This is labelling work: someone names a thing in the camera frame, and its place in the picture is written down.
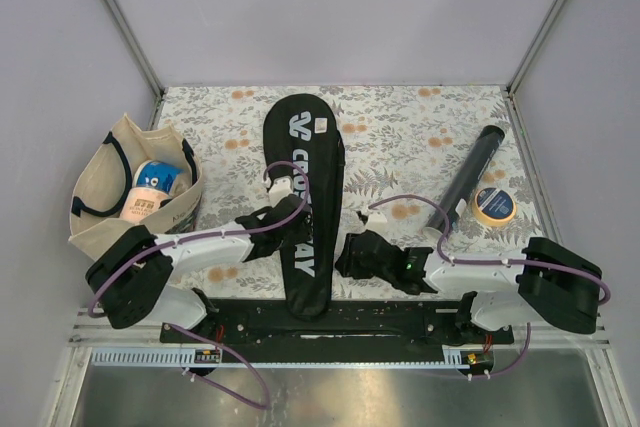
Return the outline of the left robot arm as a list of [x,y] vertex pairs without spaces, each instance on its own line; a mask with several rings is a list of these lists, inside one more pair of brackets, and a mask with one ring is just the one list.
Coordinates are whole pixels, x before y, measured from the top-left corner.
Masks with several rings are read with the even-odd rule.
[[215,315],[201,295],[171,287],[170,277],[269,257],[306,242],[312,237],[311,218],[310,205],[290,194],[274,207],[192,234],[155,235],[144,225],[131,227],[85,274],[94,293],[89,315],[97,318],[94,308],[100,304],[114,329],[167,320],[205,342],[216,333]]

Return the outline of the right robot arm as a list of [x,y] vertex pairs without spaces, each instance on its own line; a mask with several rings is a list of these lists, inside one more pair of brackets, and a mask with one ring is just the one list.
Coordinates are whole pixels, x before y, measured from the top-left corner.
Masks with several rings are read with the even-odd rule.
[[335,267],[344,277],[379,278],[409,295],[459,297],[455,330],[469,343],[535,321],[590,335],[605,291],[598,266],[544,237],[519,252],[447,261],[433,248],[400,248],[366,230],[347,236]]

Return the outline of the black shuttlecock tube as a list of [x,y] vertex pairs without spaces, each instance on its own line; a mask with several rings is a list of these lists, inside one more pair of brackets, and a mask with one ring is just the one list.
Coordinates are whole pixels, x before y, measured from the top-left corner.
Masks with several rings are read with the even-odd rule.
[[439,201],[439,206],[445,211],[450,221],[450,227],[453,227],[464,213],[473,192],[504,138],[505,132],[495,125],[485,126],[476,138]]

